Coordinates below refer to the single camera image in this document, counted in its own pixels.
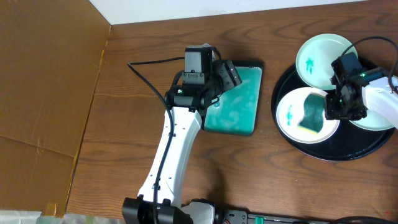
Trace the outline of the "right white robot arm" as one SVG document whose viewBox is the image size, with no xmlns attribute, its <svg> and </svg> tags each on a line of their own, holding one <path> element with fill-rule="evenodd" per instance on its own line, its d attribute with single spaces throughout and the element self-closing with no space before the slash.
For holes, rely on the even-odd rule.
<svg viewBox="0 0 398 224">
<path fill-rule="evenodd" d="M 336 74 L 332 79 L 336 90 L 325 97 L 327 120 L 366 121 L 358 126 L 371 130 L 371 124 L 384 121 L 397 127 L 396 77 L 386 76 L 381 68 L 365 72 L 353 70 Z"/>
</svg>

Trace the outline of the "white plate with green stain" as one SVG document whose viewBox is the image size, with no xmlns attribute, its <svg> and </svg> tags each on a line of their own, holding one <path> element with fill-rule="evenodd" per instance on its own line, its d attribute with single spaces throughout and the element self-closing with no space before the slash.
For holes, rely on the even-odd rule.
<svg viewBox="0 0 398 224">
<path fill-rule="evenodd" d="M 318 134 L 299 128 L 298 123 L 304 116 L 303 103 L 309 94 L 321 95 L 325 100 L 327 92 L 312 87 L 292 90 L 278 102 L 275 117 L 277 126 L 289 139 L 304 144 L 315 144 L 330 138 L 338 129 L 340 121 L 327 120 L 324 110 L 323 128 Z"/>
</svg>

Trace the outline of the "green yellow sponge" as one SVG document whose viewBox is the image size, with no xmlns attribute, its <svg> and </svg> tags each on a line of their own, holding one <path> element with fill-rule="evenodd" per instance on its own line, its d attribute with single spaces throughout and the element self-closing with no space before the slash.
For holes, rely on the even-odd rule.
<svg viewBox="0 0 398 224">
<path fill-rule="evenodd" d="M 318 134 L 323 128 L 324 110 L 324 97 L 321 95 L 309 94 L 303 103 L 304 116 L 298 123 L 298 127 L 311 133 Z"/>
</svg>

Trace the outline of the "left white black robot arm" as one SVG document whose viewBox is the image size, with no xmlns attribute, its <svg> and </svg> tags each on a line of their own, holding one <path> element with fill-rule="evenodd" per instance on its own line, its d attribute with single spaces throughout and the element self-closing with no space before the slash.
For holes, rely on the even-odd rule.
<svg viewBox="0 0 398 224">
<path fill-rule="evenodd" d="M 162 137 L 150 172 L 136 198 L 125 198 L 126 223 L 217 223 L 223 217 L 211 202 L 182 205 L 182 185 L 193 142 L 207 109 L 242 80 L 230 60 L 216 60 L 201 71 L 179 71 L 165 96 Z"/>
</svg>

